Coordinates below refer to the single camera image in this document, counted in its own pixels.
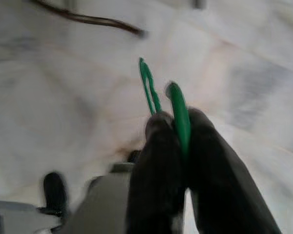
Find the brown cable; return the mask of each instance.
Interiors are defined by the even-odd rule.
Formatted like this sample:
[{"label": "brown cable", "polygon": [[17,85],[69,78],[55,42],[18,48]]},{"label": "brown cable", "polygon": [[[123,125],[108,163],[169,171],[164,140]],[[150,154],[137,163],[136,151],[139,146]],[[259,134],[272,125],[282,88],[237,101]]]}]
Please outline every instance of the brown cable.
[{"label": "brown cable", "polygon": [[135,27],[131,24],[122,22],[120,20],[116,19],[108,19],[108,18],[101,18],[101,17],[93,17],[93,16],[86,16],[86,15],[79,15],[70,12],[68,9],[61,9],[56,6],[52,6],[49,3],[43,2],[42,0],[30,0],[32,3],[35,3],[44,9],[51,11],[59,16],[62,16],[68,20],[81,22],[81,23],[88,23],[88,24],[96,24],[96,25],[104,25],[104,26],[110,26],[114,28],[120,28],[123,30],[126,30],[128,32],[131,32],[135,35],[138,35],[140,37],[143,37],[145,35],[145,31]]}]

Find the marble floor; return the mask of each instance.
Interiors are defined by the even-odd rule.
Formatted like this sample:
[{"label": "marble floor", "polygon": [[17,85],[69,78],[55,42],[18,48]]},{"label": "marble floor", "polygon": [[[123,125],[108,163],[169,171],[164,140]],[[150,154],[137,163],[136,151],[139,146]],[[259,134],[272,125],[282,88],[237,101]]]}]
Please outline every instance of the marble floor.
[{"label": "marble floor", "polygon": [[[147,37],[0,0],[0,199],[40,205],[39,180],[57,170],[74,207],[91,178],[141,146],[143,57],[163,109],[176,81],[293,234],[293,0],[210,0],[204,10],[185,0],[77,2],[78,13],[124,20]],[[186,216],[185,233],[196,233]]]}]

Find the green plastic tool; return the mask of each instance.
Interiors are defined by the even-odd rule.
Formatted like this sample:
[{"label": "green plastic tool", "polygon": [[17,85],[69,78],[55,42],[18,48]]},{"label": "green plastic tool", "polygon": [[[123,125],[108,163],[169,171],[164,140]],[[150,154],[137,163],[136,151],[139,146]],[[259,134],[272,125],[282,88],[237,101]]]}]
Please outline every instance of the green plastic tool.
[{"label": "green plastic tool", "polygon": [[[146,93],[146,100],[151,111],[151,114],[153,115],[154,113],[162,110],[160,100],[154,89],[153,76],[147,64],[144,62],[143,58],[139,59],[139,68],[141,79]],[[185,104],[185,99],[181,92],[181,89],[175,82],[171,82],[167,86],[167,88],[165,89],[165,94],[171,101],[176,131],[180,140],[184,159],[186,160],[188,157],[191,127],[188,110]]]}]

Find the white marble floor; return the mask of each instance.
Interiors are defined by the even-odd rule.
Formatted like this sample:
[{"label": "white marble floor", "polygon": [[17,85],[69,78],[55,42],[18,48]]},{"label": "white marble floor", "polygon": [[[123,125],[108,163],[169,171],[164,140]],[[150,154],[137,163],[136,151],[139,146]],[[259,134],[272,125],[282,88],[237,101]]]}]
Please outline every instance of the white marble floor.
[{"label": "white marble floor", "polygon": [[[124,20],[148,36],[0,0],[0,199],[40,205],[39,179],[58,170],[74,206],[90,178],[141,144],[144,57],[163,108],[174,80],[293,234],[293,0],[210,0],[204,10],[184,0],[77,2],[79,13]],[[185,228],[195,233],[193,222]]]}]

